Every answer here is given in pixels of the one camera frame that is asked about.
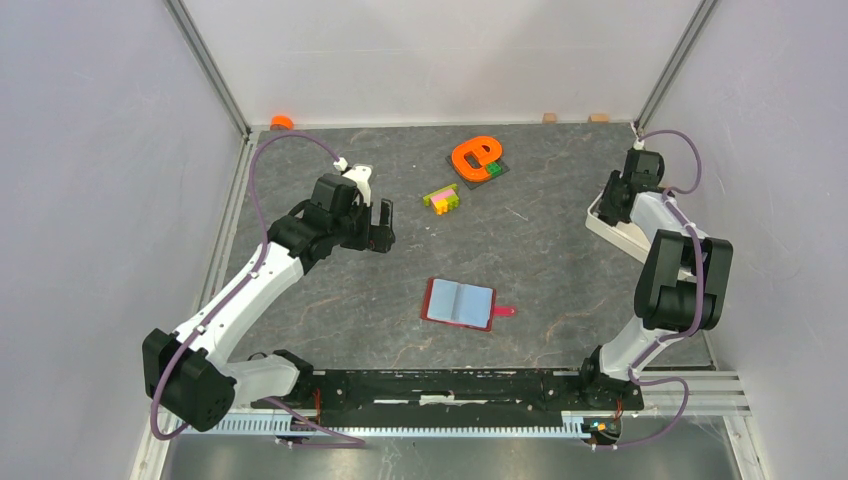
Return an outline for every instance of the floor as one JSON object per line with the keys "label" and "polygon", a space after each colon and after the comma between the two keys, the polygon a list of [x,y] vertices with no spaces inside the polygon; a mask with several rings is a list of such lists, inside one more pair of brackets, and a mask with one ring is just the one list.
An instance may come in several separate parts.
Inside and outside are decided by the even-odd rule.
{"label": "floor", "polygon": [[[667,420],[629,419],[622,441],[644,438]],[[667,436],[633,449],[590,453],[577,440],[369,438],[364,450],[298,450],[269,437],[183,435],[163,479],[374,480],[740,479],[721,418],[684,418]]]}
{"label": "floor", "polygon": [[[589,232],[586,207],[633,141],[625,124],[446,126],[312,130],[351,163],[374,166],[373,196],[394,201],[388,254],[337,248],[248,331],[233,360],[274,349],[318,368],[578,367],[633,313],[641,264]],[[265,132],[260,140],[271,135]],[[477,135],[504,148],[511,171],[469,190],[445,161]],[[257,168],[270,221],[308,198],[330,160],[301,139],[281,140]],[[460,207],[437,216],[421,197],[460,183]],[[239,214],[231,277],[259,231],[249,201]],[[497,290],[517,315],[490,333],[419,319],[429,277]],[[710,365],[700,335],[652,365]]]}

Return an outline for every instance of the brown block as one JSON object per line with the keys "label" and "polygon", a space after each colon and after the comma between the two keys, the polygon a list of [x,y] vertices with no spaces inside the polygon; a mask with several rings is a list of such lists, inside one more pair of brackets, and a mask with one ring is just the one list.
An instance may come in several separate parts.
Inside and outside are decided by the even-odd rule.
{"label": "brown block", "polygon": [[606,113],[593,113],[589,115],[589,123],[609,123],[609,115]]}

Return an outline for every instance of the yellow and green toy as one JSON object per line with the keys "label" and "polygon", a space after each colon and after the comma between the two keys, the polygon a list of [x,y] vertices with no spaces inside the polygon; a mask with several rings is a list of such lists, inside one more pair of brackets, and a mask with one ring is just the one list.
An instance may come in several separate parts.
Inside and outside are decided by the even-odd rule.
{"label": "yellow and green toy", "polygon": [[457,195],[456,184],[448,185],[445,188],[440,188],[435,192],[423,197],[424,206],[433,205],[433,211],[436,215],[448,213],[459,206],[459,195]]}

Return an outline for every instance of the metal post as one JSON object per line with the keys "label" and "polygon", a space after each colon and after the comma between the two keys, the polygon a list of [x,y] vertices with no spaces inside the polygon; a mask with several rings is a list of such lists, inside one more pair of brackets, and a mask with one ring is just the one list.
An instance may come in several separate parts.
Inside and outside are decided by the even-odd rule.
{"label": "metal post", "polygon": [[185,4],[182,0],[164,0],[164,2],[168,7],[168,11],[171,12],[171,16],[174,17],[174,22],[176,22],[183,37],[185,37],[186,43],[191,48],[194,57],[197,58],[197,63],[200,64],[200,68],[203,70],[209,83],[212,84],[212,88],[215,90],[221,103],[224,104],[230,120],[246,140],[250,135],[250,124],[245,120],[232,92],[227,88],[227,83],[224,82],[224,77],[221,76],[221,72],[218,70],[218,66],[215,65],[209,49],[206,48],[206,44],[200,37],[200,33],[197,31],[197,27],[194,25],[194,21],[192,21]]}
{"label": "metal post", "polygon": [[689,56],[692,45],[695,44],[707,20],[712,16],[718,2],[719,0],[701,0],[698,8],[695,9],[692,19],[689,20],[689,25],[686,26],[686,30],[683,31],[683,35],[671,53],[671,57],[668,59],[668,63],[666,63],[662,74],[660,74],[657,84],[654,85],[654,89],[645,102],[645,106],[642,107],[642,111],[639,112],[639,116],[633,122],[633,126],[638,133],[643,133],[645,126],[651,121],[654,113],[656,113],[660,102],[662,102],[662,99],[668,93],[668,89],[683,66],[683,62]]}

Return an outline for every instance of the white wall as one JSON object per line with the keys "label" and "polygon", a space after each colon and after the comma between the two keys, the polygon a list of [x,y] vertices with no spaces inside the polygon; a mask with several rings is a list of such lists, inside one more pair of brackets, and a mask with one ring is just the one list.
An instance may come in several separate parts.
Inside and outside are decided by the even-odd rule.
{"label": "white wall", "polygon": [[632,120],[697,0],[185,0],[247,120]]}
{"label": "white wall", "polygon": [[[722,2],[650,129],[693,135],[681,203],[735,247],[719,357],[739,370],[775,479],[845,478],[848,4]],[[689,185],[682,142],[649,141]]]}
{"label": "white wall", "polygon": [[126,478],[239,138],[162,2],[0,7],[0,478]]}

